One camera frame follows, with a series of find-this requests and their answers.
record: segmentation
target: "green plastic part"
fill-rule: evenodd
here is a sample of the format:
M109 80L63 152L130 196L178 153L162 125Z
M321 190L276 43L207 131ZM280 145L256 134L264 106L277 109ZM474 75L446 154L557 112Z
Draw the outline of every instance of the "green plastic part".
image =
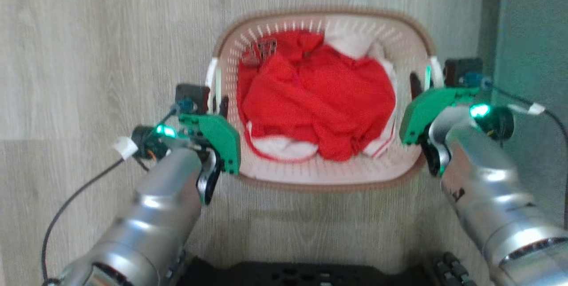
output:
M479 88L429 89L417 96L404 111L400 124L400 140L403 144L418 144L418 137L448 106L461 102L472 102Z
M225 161L225 171L230 174L239 173L241 166L239 133L225 118L213 114L181 114L179 122L188 128L197 127Z

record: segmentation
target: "laundry basket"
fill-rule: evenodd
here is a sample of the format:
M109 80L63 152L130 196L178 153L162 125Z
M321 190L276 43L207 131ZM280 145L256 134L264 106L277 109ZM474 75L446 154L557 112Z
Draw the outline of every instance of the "laundry basket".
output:
M211 88L209 110L218 112L221 98L229 98L227 120L244 139L245 128L236 105L239 61L258 38L287 30L325 33L330 28L376 37L396 72L396 121L394 140L380 157L352 157L345 162L328 161L319 156L303 163L279 163L257 156L241 141L240 176L243 180L273 187L343 190L381 187L411 177L420 167L420 147L402 145L398 138L400 121L412 101L410 73L428 88L442 86L440 64L434 45L424 28L410 17L392 11L360 8L304 9L261 12L236 21L220 38L207 70L205 84Z

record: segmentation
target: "red and white garment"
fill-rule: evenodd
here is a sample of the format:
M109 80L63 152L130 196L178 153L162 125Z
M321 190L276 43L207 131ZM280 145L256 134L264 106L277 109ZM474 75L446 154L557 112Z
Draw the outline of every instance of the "red and white garment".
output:
M320 153L378 157L394 138L396 80L363 35L288 31L261 38L239 64L237 106L259 156L296 163Z

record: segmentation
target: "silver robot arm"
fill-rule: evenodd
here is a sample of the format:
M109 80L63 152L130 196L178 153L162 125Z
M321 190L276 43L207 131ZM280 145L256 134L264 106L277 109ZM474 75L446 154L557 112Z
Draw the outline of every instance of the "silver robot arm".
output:
M568 232L543 215L521 186L513 161L463 106L430 125L442 190L498 286L568 285Z
M131 203L101 239L59 276L61 286L172 286L188 260L185 242L199 219L197 153L178 148L136 185Z

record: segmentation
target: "wooden floor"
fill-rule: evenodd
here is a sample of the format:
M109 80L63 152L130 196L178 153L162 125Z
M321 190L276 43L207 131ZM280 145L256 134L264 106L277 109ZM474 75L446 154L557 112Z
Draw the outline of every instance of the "wooden floor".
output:
M215 40L241 15L365 5L416 17L442 60L475 56L482 0L0 0L0 284L39 285L45 228L61 203L118 157L109 144L202 82ZM48 248L57 274L106 229L142 175L128 161L65 212ZM312 194L225 176L190 237L218 266L241 260L369 264L394 273L452 251L479 285L487 269L424 171L382 191Z

